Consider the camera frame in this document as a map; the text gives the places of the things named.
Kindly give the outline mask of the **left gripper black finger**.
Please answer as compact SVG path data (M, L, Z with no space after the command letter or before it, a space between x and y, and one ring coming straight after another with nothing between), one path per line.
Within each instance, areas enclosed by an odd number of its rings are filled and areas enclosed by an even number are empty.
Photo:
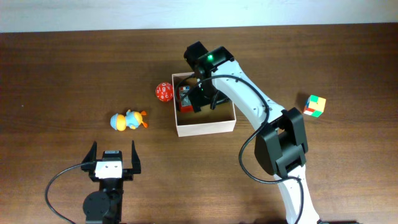
M82 164L94 164L96 162L96 153L97 153L97 142L94 141L90 150L88 151L85 158L82 160Z
M131 146L131 164L132 164L132 170L141 170L141 160L137 154L136 147L135 147L135 142L132 141L132 146Z

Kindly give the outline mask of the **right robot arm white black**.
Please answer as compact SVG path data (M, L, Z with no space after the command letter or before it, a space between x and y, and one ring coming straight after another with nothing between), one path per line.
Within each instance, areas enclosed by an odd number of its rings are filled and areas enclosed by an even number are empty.
M212 101L218 93L224 94L254 128L241 146L239 165L244 165L244 151L254 141L257 162L273 180L255 177L245 167L243 172L256 182L278 186L287 223L320 223L305 175L308 142L302 113L297 108L287 110L270 99L225 47L209 51L201 42L195 42L183 57L193 70L192 76L198 79L200 93Z

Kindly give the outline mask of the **red toy fire truck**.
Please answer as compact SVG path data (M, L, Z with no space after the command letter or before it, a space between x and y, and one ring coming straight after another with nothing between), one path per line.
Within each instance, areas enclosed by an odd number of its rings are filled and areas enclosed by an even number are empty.
M179 105L179 111L181 113L193 112L192 103L189 97L186 96L189 90L190 87L188 85L181 86L178 88L178 99L180 100L178 105Z

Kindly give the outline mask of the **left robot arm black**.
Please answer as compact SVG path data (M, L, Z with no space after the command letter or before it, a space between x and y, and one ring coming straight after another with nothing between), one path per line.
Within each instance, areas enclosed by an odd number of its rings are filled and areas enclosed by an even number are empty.
M90 193L83 202L86 223L120 223L123 205L123 184L132 181L141 173L141 161L135 144L131 144L131 168L123 167L121 151L104 151L102 158L96 158L97 143L82 160L82 171L87 172L92 182L99 183L99 190Z

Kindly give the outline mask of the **multicolour puzzle cube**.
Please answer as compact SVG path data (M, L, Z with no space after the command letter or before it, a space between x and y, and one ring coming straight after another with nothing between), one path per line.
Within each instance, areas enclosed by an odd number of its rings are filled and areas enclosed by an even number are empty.
M326 99L310 95L303 109L303 114L318 118L324 112L325 105Z

